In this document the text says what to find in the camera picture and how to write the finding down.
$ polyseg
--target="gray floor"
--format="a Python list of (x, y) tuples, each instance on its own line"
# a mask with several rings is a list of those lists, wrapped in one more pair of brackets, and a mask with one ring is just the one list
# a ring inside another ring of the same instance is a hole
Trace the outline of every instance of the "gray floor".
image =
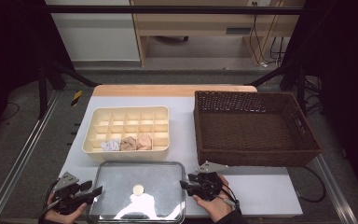
[[(267, 68), (253, 66), (249, 53), (241, 38), (190, 37), (188, 42), (177, 39), (152, 38), (147, 54), (146, 65), (140, 67), (118, 67), (115, 70), (79, 70), (89, 79), (103, 84), (243, 84), (265, 75), (275, 64)], [(29, 160), (21, 170), (16, 185), (3, 201), (0, 210), (2, 223), (34, 222), (31, 219), (42, 206), (43, 195), (61, 170), (70, 145), (75, 138), (78, 124), (87, 108), (92, 88), (64, 76), (67, 86), (58, 93), (58, 102), (51, 113), (42, 134)], [(276, 91), (280, 78), (276, 77), (260, 91)], [(76, 106), (70, 106), (76, 91), (82, 96)], [(54, 92), (49, 88), (49, 96)], [(7, 106), (0, 122), (0, 188), (10, 169), (21, 154), (22, 147), (37, 123), (38, 91), (33, 82), (13, 91), (9, 96), (13, 104)], [(311, 98), (309, 105), (317, 102)], [(340, 144), (328, 120), (318, 108), (308, 115), (310, 125), (324, 149), (323, 157), (337, 181), (343, 196), (348, 202), (358, 222), (358, 182), (349, 162), (342, 157)], [(317, 171), (314, 162), (309, 167)], [(303, 168), (289, 168), (295, 189), (305, 197), (317, 199), (322, 188), (318, 179)], [(252, 223), (341, 223), (337, 209), (329, 195), (320, 203), (300, 200), (304, 215), (293, 218), (249, 217)], [(201, 223), (200, 220), (187, 220), (187, 223)]]

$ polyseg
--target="sleeve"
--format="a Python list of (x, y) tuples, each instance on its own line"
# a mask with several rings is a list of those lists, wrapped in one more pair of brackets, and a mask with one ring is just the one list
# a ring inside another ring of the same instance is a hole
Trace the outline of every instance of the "sleeve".
[(222, 217), (215, 224), (247, 224), (242, 215), (236, 211), (228, 213), (225, 217)]

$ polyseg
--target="brown basket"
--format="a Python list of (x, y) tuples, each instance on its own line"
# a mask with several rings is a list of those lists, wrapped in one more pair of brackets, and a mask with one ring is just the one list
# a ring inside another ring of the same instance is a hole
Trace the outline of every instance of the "brown basket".
[(322, 152), (292, 93), (195, 94), (199, 165), (305, 166)]

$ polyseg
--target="white wall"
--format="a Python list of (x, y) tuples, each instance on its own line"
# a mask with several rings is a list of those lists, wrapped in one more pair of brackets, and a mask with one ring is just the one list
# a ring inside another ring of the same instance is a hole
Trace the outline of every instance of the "white wall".
[[(48, 5), (127, 6), (128, 0), (46, 0)], [(139, 62), (131, 14), (52, 14), (74, 62)]]

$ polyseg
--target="beige plastic box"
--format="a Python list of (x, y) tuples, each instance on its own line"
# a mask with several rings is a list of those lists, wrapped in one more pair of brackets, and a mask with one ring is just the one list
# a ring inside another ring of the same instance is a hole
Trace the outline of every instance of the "beige plastic box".
[[(109, 151), (102, 144), (141, 134), (151, 138), (151, 149)], [(169, 110), (166, 106), (109, 107), (95, 109), (83, 151), (95, 161), (160, 161), (166, 157), (170, 145)]]

